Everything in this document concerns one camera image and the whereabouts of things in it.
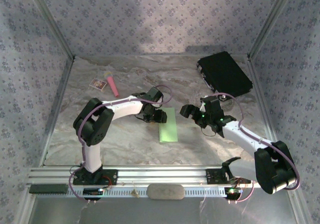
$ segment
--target green paper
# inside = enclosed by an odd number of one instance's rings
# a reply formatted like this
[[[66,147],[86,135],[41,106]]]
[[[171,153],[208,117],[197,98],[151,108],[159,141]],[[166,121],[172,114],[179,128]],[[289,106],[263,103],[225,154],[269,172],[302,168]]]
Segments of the green paper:
[[[159,123],[159,141],[161,143],[173,143],[178,141],[176,112],[173,107],[162,107],[166,113],[166,123]]]

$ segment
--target black case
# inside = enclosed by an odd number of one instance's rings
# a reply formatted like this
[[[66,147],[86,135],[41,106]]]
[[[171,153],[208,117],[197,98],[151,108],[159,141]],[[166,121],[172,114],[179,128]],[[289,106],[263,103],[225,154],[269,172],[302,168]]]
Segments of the black case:
[[[238,64],[226,51],[206,56],[198,60],[197,68],[207,86],[215,93],[228,93],[238,97],[248,93],[253,84]]]

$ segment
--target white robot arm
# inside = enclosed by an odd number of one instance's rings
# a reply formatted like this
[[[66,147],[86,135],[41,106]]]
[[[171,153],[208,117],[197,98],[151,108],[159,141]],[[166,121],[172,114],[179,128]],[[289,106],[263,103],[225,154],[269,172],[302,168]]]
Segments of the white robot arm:
[[[234,117],[225,115],[216,96],[201,98],[201,108],[184,105],[180,114],[194,120],[201,128],[210,126],[221,137],[235,142],[254,157],[254,163],[234,157],[222,164],[229,178],[241,177],[257,181],[261,188],[274,194],[281,189],[295,190],[300,183],[297,168],[294,165],[287,145],[282,141],[271,142],[247,128],[241,126]],[[287,186],[296,182],[295,187]]]
[[[75,132],[78,135],[85,118],[90,116],[94,109],[101,106],[85,121],[80,131],[81,138],[85,142],[82,145],[84,168],[81,170],[82,172],[87,172],[84,175],[87,175],[92,180],[99,179],[96,176],[102,170],[100,142],[106,136],[113,120],[128,115],[141,115],[139,119],[147,123],[165,123],[167,121],[166,113],[151,104],[159,102],[160,99],[163,100],[163,94],[156,87],[152,87],[147,93],[135,93],[116,101],[100,101],[97,98],[92,98],[73,123]]]

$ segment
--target pink marker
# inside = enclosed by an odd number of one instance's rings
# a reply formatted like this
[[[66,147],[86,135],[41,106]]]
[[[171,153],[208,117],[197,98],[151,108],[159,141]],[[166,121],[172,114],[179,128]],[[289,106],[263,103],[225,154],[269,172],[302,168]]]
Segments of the pink marker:
[[[115,81],[114,81],[114,77],[111,73],[111,71],[107,71],[103,74],[104,78],[106,78],[107,82],[109,83],[111,90],[114,94],[114,96],[117,98],[119,96],[119,92],[117,90]]]

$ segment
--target fleur-de-lis wallpaper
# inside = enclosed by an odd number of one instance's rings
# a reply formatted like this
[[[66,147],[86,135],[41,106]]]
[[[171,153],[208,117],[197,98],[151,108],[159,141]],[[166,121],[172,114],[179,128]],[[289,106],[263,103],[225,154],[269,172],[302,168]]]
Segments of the fleur-de-lis wallpaper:
[[[74,55],[245,54],[275,0],[45,0]]]
[[[39,164],[67,56],[33,0],[0,0],[0,223]]]
[[[289,0],[254,64],[311,217],[320,223],[320,0]]]

